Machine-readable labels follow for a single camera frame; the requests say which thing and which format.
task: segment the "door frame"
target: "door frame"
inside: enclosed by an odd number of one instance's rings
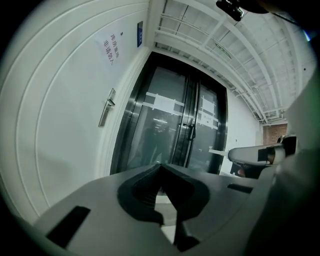
[[[227,139],[227,90],[219,82],[214,80],[212,77],[206,75],[202,71],[196,69],[195,67],[188,65],[180,60],[175,58],[152,52],[145,63],[135,85],[130,95],[129,101],[126,105],[123,117],[121,119],[121,124],[119,132],[117,134],[112,162],[110,168],[110,175],[120,173],[127,170],[127,164],[129,159],[129,154],[131,151],[131,143],[135,134],[137,122],[139,115],[142,109],[142,103],[144,102],[146,92],[149,89],[152,78],[156,71],[157,67],[165,68],[167,70],[176,72],[180,75],[186,77],[186,83],[199,83],[208,87],[210,90],[214,91],[217,95],[218,101],[218,133],[217,139],[215,141],[214,149],[219,151],[224,151],[226,147]],[[195,97],[195,90],[193,89],[193,108],[189,107],[190,110],[193,110],[195,107],[195,102],[197,101]],[[191,134],[190,129],[186,129],[184,133],[184,139]],[[212,161],[210,161],[211,173],[218,174],[222,165],[223,156],[212,154]]]

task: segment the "white wall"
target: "white wall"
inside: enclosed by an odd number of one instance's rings
[[[106,156],[150,54],[144,43],[137,48],[148,2],[45,1],[11,42],[0,68],[0,173],[12,210],[28,222],[108,172]],[[112,34],[119,58],[110,65],[103,43]],[[101,128],[111,88],[116,106]]]
[[[246,103],[240,97],[235,97],[228,89],[227,100],[228,130],[225,151],[262,145],[260,123],[254,118]],[[232,162],[224,157],[220,171],[230,173],[231,167]]]

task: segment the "white curved panel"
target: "white curved panel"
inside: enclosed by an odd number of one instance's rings
[[[40,30],[46,29],[46,25],[50,22],[54,22],[55,18],[59,18],[65,13],[72,12],[76,7],[89,4],[88,2],[91,1],[92,0],[42,1],[36,8],[36,11],[34,11],[31,16],[27,17],[23,26],[18,29],[10,42],[10,47],[3,56],[0,68],[0,89],[15,58],[17,58],[19,53],[21,53],[21,50],[25,48],[27,44],[31,43],[30,40],[34,38]]]
[[[147,10],[148,2],[138,0],[67,9],[28,41],[13,64],[6,63],[11,68],[2,76],[0,95],[1,176],[27,221],[98,177],[104,101],[142,48],[137,23],[146,21]],[[118,37],[123,32],[123,61],[113,70],[95,43],[104,29]]]

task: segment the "metal door handle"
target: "metal door handle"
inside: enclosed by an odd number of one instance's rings
[[[190,132],[190,136],[188,138],[188,141],[193,141],[196,137],[196,127],[194,124],[191,124],[190,127],[191,127],[191,132]]]
[[[104,105],[104,108],[103,108],[103,111],[102,111],[102,115],[101,115],[98,127],[105,126],[109,110],[116,105],[114,103],[114,101],[113,101],[113,98],[114,98],[115,94],[116,94],[116,91],[115,91],[115,89],[112,88],[112,90],[111,90],[111,92],[109,94],[109,97],[106,100],[106,103]]]
[[[193,124],[187,124],[187,123],[183,123],[183,126],[186,126],[187,128],[192,128]]]

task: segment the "ceiling beam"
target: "ceiling beam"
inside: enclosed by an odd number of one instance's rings
[[[218,31],[218,29],[224,24],[224,22],[227,20],[227,15],[223,15],[222,19],[219,20],[218,24],[214,26],[210,34],[207,36],[207,38],[202,43],[202,47],[205,47],[209,40],[214,36],[214,34]]]
[[[279,108],[275,108],[275,109],[270,109],[268,111],[264,111],[264,113],[269,113],[269,112],[273,112],[273,111],[282,111],[282,110],[286,110],[285,107],[279,107]]]
[[[203,33],[203,34],[206,35],[207,37],[209,36],[209,34],[208,34],[207,32],[205,32],[205,31],[202,30],[201,28],[199,28],[199,27],[197,27],[197,26],[195,26],[195,25],[193,25],[193,24],[191,24],[191,23],[189,23],[189,22],[187,22],[187,21],[185,21],[185,20],[182,20],[182,19],[179,19],[179,18],[177,18],[177,17],[168,15],[168,14],[166,14],[166,13],[162,13],[162,14],[161,14],[161,17],[162,17],[162,18],[165,18],[165,19],[169,19],[169,20],[176,21],[176,22],[178,22],[178,23],[182,23],[182,24],[184,24],[184,25],[186,25],[186,26],[189,26],[189,27],[191,27],[191,28],[193,28],[193,29],[195,29],[195,30]],[[214,41],[218,42],[219,45],[221,45],[224,49],[228,49],[225,45],[223,45],[221,42],[219,42],[214,36],[212,36],[211,38],[212,38]],[[241,67],[247,72],[247,74],[249,75],[249,77],[250,77],[250,79],[252,80],[252,82],[253,82],[253,83],[256,83],[256,80],[252,77],[251,73],[248,71],[248,69],[246,68],[246,66],[244,66],[244,64],[243,64],[241,61],[239,61],[238,58],[237,58],[232,52],[229,51],[229,53],[231,54],[232,58],[235,59],[235,60],[241,65]]]
[[[288,121],[287,120],[277,120],[277,121],[274,121],[274,122],[270,122],[270,123],[266,123],[266,124],[263,124],[262,126],[276,126],[276,125],[285,125],[287,124]]]
[[[188,5],[185,5],[185,6],[182,8],[182,10],[181,10],[181,12],[180,12],[180,15],[179,15],[179,18],[180,18],[181,20],[184,18],[184,15],[185,15],[187,9],[188,9]],[[179,22],[176,23],[175,29],[174,29],[175,34],[177,34],[180,25],[181,25],[181,23],[179,23]]]
[[[217,21],[220,21],[223,18],[222,15],[220,15],[219,13],[214,11],[213,9],[211,9],[211,8],[205,6],[204,4],[197,2],[195,0],[174,0],[174,1],[185,4],[185,5],[189,5],[192,8],[195,8],[195,9],[207,14],[208,16],[212,17],[213,19],[215,19]],[[248,39],[234,25],[232,25],[230,21],[226,20],[223,23],[223,25],[228,30],[230,30],[230,32],[233,33],[243,43],[243,45],[247,48],[247,50],[250,52],[250,54],[253,56],[253,58],[257,62],[259,68],[261,69],[261,71],[267,81],[267,84],[271,85],[272,82],[271,82],[270,76],[268,74],[268,71],[266,69],[266,66],[263,63],[263,61],[261,60],[261,58],[258,55],[258,53],[256,52],[256,50],[254,49],[254,47],[248,41]]]
[[[263,97],[263,94],[261,93],[261,91],[260,91],[260,89],[259,89],[258,87],[256,87],[255,89],[256,89],[258,95],[260,96],[260,98],[261,98],[261,100],[262,100],[262,102],[263,102],[264,107],[267,109],[268,107],[267,107],[267,102],[266,102],[265,97]]]
[[[277,38],[275,33],[274,33],[274,28],[271,27],[267,21],[267,19],[262,16],[266,26],[270,29],[270,31],[272,32],[272,35],[274,36],[274,38]],[[266,62],[268,63],[269,65],[269,68],[271,69],[271,72],[272,72],[272,75],[273,75],[273,79],[274,79],[274,82],[275,82],[275,85],[276,85],[276,89],[278,91],[278,95],[279,95],[279,103],[280,103],[280,107],[283,106],[283,101],[282,101],[282,92],[280,90],[280,86],[279,86],[279,82],[278,82],[278,78],[277,78],[277,75],[276,75],[276,72],[275,72],[275,69],[274,67],[271,65],[271,62],[270,62],[270,59],[269,59],[269,55],[268,53],[266,52],[266,50],[264,48],[262,48],[262,51],[263,51],[263,54],[264,54],[264,57],[266,59]],[[272,86],[269,85],[269,89],[270,89],[270,92],[271,92],[271,96],[272,96],[272,99],[273,99],[273,105],[274,105],[274,108],[277,109],[279,107],[278,105],[278,101],[277,101],[277,97],[276,97],[276,92],[275,92],[275,86],[274,84],[272,84]],[[276,111],[276,115],[279,117],[280,114],[279,114],[279,111]]]
[[[158,28],[159,28],[159,31],[164,31],[164,30],[171,31],[171,32],[175,33],[175,34],[170,33],[170,34],[172,34],[172,35],[174,35],[174,36],[179,36],[178,34],[180,34],[180,35],[182,35],[183,37],[189,38],[191,41],[196,42],[196,43],[199,44],[199,45],[201,44],[201,42],[200,42],[199,40],[194,39],[193,37],[191,37],[191,36],[189,36],[189,35],[187,35],[187,34],[184,34],[184,33],[178,32],[178,31],[175,31],[174,29],[167,28],[167,27],[164,27],[164,26],[159,26]]]
[[[288,22],[284,22],[281,18],[276,18],[277,21],[279,22],[280,27],[282,28],[284,35],[286,37],[286,40],[289,44],[290,51],[293,57],[293,65],[294,65],[294,71],[295,75],[297,77],[296,83],[297,83],[297,95],[301,93],[303,89],[303,79],[302,79],[302,65],[301,65],[301,56],[299,53],[299,47],[298,47],[298,42],[295,37],[294,30],[292,29],[292,26]]]
[[[160,24],[161,14],[165,8],[165,0],[150,0],[145,33],[145,46],[153,49],[155,44],[155,30]]]
[[[174,47],[180,51],[183,51],[196,57],[200,61],[214,68],[222,76],[227,78],[230,81],[230,83],[232,83],[238,89],[240,93],[244,93],[246,90],[250,97],[247,94],[244,94],[243,97],[245,97],[245,99],[250,103],[250,105],[252,105],[259,117],[261,119],[264,119],[266,123],[268,122],[267,117],[264,114],[253,92],[248,87],[246,82],[237,74],[237,72],[231,68],[230,65],[224,63],[213,52],[210,52],[202,48],[201,45],[189,39],[162,30],[156,30],[155,33],[157,33],[157,36],[154,38],[155,42]]]

